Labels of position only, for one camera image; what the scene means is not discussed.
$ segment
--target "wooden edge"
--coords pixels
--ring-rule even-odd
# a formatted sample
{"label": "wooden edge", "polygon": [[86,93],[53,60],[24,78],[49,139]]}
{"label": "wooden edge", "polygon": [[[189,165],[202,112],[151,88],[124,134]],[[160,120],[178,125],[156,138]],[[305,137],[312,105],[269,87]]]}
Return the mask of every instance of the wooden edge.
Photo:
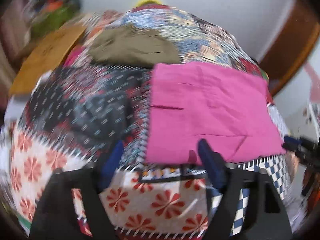
{"label": "wooden edge", "polygon": [[312,51],[316,41],[318,40],[320,34],[320,24],[317,23],[313,28],[311,37],[308,40],[308,43],[305,45],[303,51],[300,53],[298,58],[292,64],[291,68],[287,71],[287,73],[280,80],[279,84],[270,91],[272,97],[274,97],[294,76],[294,74],[298,71],[298,69],[303,65],[305,60],[308,58],[310,52]]}

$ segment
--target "green cloth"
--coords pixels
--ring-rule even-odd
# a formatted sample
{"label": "green cloth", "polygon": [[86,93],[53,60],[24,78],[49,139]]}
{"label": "green cloth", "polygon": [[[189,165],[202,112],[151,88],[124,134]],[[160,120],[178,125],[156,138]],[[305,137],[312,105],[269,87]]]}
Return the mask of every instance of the green cloth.
{"label": "green cloth", "polygon": [[128,24],[104,30],[89,49],[98,62],[152,68],[157,63],[180,64],[175,46],[157,30],[139,30]]}

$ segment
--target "bed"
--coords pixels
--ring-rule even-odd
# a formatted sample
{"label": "bed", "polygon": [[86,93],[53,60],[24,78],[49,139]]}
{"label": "bed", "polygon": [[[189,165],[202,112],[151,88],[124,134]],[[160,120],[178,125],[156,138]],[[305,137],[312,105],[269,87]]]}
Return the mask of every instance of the bed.
{"label": "bed", "polygon": [[[93,100],[106,99],[99,92],[107,89],[101,77],[125,76],[133,77],[128,82],[130,96],[135,98],[133,119],[124,139],[124,154],[119,168],[110,187],[100,194],[101,202],[121,239],[200,238],[222,195],[206,180],[206,172],[201,167],[144,162],[152,71],[138,66],[94,63],[88,47],[102,29],[132,23],[138,28],[157,29],[177,47],[182,63],[209,62],[265,79],[268,76],[239,47],[230,33],[174,7],[144,5],[123,14],[106,11],[86,15],[68,24],[74,22],[87,26],[84,45],[76,46],[65,64],[54,70],[48,81],[36,89],[13,129],[11,192],[20,223],[28,231],[36,203],[55,168],[61,167],[66,171],[79,169],[88,162],[94,162],[108,147],[103,145],[103,137],[99,133],[92,135],[93,130],[97,131],[91,127],[96,120],[91,121],[93,117],[86,115],[99,111],[99,105],[92,104]],[[283,137],[288,133],[287,127],[270,96],[266,102],[270,118]],[[93,105],[93,109],[88,110],[86,104]],[[76,127],[77,113],[87,120],[80,128]],[[108,120],[101,119],[100,122],[105,125]],[[112,136],[112,131],[108,130],[108,134]],[[265,168],[281,199],[285,198],[291,182],[284,155],[237,165],[249,171]],[[241,230],[249,193],[248,189],[241,190],[231,235]],[[81,192],[73,189],[72,194],[79,226],[83,233],[91,235]]]}

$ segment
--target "yellow object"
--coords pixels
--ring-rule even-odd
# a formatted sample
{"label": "yellow object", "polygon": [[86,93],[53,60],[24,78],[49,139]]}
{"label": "yellow object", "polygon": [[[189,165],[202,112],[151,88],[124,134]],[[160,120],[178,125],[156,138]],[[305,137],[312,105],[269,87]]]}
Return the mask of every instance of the yellow object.
{"label": "yellow object", "polygon": [[40,76],[59,66],[73,49],[85,31],[85,27],[74,25],[49,33],[39,42],[13,81],[9,95],[30,94]]}
{"label": "yellow object", "polygon": [[161,0],[139,0],[135,5],[135,7],[139,7],[139,6],[150,4],[150,3],[163,4]]}

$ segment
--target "bedspread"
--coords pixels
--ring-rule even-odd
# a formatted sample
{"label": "bedspread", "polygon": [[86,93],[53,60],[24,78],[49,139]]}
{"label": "bedspread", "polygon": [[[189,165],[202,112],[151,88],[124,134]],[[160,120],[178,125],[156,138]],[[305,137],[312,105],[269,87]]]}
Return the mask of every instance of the bedspread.
{"label": "bedspread", "polygon": [[[268,79],[267,75],[239,47],[232,35],[216,25],[174,7],[147,5],[134,8],[122,15],[116,14],[112,21],[106,21],[102,15],[95,15],[94,22],[92,31],[97,23],[99,29],[102,26],[103,28],[114,28],[127,23],[132,23],[139,28],[155,28],[162,36],[175,44],[180,53],[181,62],[211,62]],[[89,74],[89,68],[98,67],[91,63],[88,54],[88,46],[94,37],[94,33],[88,34],[86,45],[82,47],[78,56],[72,59],[71,66],[66,66],[66,68],[78,71],[78,74]],[[127,66],[104,65],[99,67],[105,71],[139,70],[139,68],[133,69]],[[58,68],[53,73],[51,82],[55,81],[54,76],[57,74],[61,74],[61,77],[64,78],[63,73],[63,68]],[[205,171],[201,167],[162,166],[156,163],[146,165],[144,163],[148,141],[151,75],[152,71],[144,72],[143,84],[137,95],[138,107],[132,123],[137,130],[133,138],[127,141],[119,169],[110,187],[100,194],[100,199],[122,238],[199,238],[207,228],[208,218],[214,214],[222,195],[205,179]],[[43,85],[33,94],[33,98],[45,96],[46,90]],[[91,88],[84,89],[81,85],[74,86],[74,90],[76,93],[80,90],[85,91],[88,98],[97,96],[97,94],[90,93]],[[62,92],[56,91],[54,96],[61,96],[59,100],[64,100]],[[53,101],[50,101],[50,97],[46,98],[48,102],[45,104],[50,106]],[[80,107],[85,107],[87,104],[85,99],[75,102]],[[268,95],[267,102],[271,120],[283,137],[287,133],[287,128],[270,95]],[[53,109],[52,112],[56,118],[59,117],[60,112],[56,109]],[[41,124],[43,124],[47,118],[50,118],[50,115],[44,117],[42,114],[41,110],[36,111],[34,107],[28,107],[13,132],[12,195],[19,214],[28,223],[32,221],[36,203],[52,170],[57,167],[65,170],[78,169],[85,163],[94,160],[95,156],[92,148],[96,144],[86,146],[83,140],[82,147],[73,147],[68,144],[68,140],[65,140],[66,134],[61,132],[61,129],[58,129],[60,133],[55,135],[45,132],[45,126],[42,128],[41,125],[38,125],[35,129],[32,126],[33,122],[42,119]],[[259,158],[247,163],[239,163],[238,167],[251,171],[258,171],[260,167],[266,168],[280,197],[282,199],[285,197],[290,179],[284,156],[273,155]],[[238,211],[231,230],[232,235],[241,230],[248,195],[249,190],[241,190]],[[73,190],[73,196],[79,225],[83,232],[90,234],[81,202],[81,193],[78,189]]]}

